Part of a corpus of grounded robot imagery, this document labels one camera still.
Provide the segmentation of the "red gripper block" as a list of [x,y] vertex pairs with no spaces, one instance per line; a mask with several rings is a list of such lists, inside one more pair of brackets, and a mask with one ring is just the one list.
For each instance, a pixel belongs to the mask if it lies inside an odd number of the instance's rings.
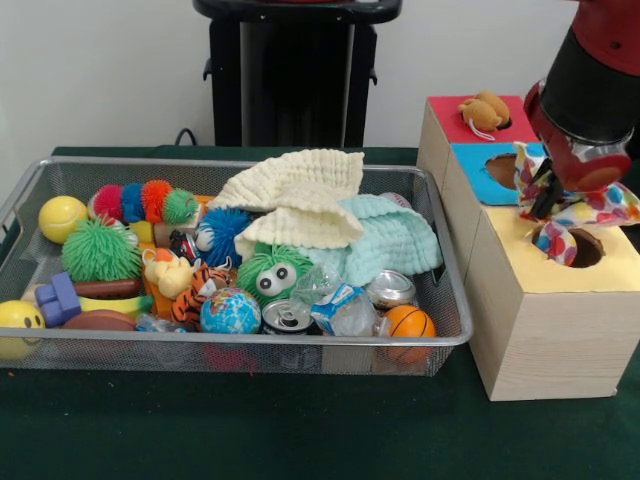
[[564,189],[590,192],[620,180],[631,168],[632,160],[626,148],[634,134],[634,128],[631,128],[614,141],[596,141],[567,133],[543,111],[544,87],[544,82],[537,82],[524,100],[532,129],[544,145],[557,177],[549,180],[548,172],[524,172],[524,216],[540,217],[541,220],[552,214]]

